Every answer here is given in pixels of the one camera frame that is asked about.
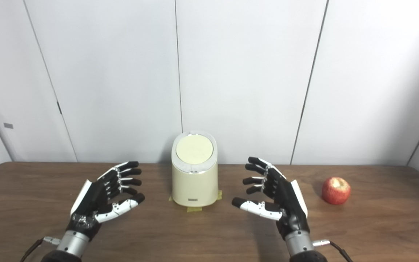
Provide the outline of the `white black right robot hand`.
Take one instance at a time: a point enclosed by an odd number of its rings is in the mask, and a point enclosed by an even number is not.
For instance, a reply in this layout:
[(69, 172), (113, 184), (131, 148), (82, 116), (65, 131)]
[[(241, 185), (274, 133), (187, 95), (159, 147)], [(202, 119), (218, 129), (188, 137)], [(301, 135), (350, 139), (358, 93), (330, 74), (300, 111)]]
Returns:
[(272, 199), (272, 202), (234, 197), (232, 200), (234, 207), (274, 220), (283, 240), (286, 240), (291, 233), (310, 232), (306, 205), (303, 197), (298, 196), (299, 187), (293, 184), (294, 181), (288, 181), (274, 165), (254, 156), (248, 158), (246, 170), (255, 171), (259, 174), (257, 177), (252, 176), (242, 180), (244, 185), (251, 185), (246, 189), (246, 193), (261, 192)]

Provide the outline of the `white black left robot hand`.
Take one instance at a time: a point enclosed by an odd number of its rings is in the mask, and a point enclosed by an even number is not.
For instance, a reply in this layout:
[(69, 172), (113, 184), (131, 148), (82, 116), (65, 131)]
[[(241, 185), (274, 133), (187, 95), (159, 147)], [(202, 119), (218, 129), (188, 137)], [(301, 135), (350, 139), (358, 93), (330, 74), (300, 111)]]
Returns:
[(109, 168), (95, 181), (86, 180), (71, 208), (65, 230), (83, 234), (91, 242), (104, 222), (129, 212), (145, 200), (144, 194), (132, 188), (140, 186), (141, 181), (130, 176), (140, 174), (139, 162), (128, 161)]

